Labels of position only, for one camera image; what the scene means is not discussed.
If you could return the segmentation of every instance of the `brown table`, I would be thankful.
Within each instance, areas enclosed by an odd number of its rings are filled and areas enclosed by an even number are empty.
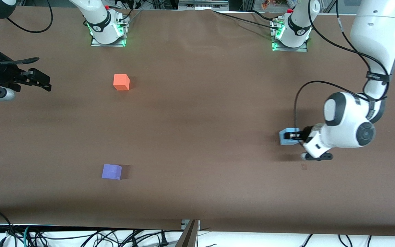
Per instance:
[[[267,28],[211,11],[143,11],[127,47],[90,47],[77,9],[53,12],[41,34],[0,20],[0,50],[39,56],[32,65],[53,85],[0,102],[0,211],[12,222],[179,228],[201,219],[212,230],[395,235],[395,75],[372,144],[306,162],[277,135],[292,126],[295,93],[309,80],[360,91],[357,55],[316,34],[307,53],[272,51]],[[40,30],[48,9],[17,8],[12,19]],[[342,19],[349,32],[353,17]],[[334,16],[316,25],[345,43]],[[116,73],[130,76],[130,91],[114,89]],[[334,91],[302,92],[301,126],[323,121]],[[102,179],[103,164],[124,165],[128,178]]]

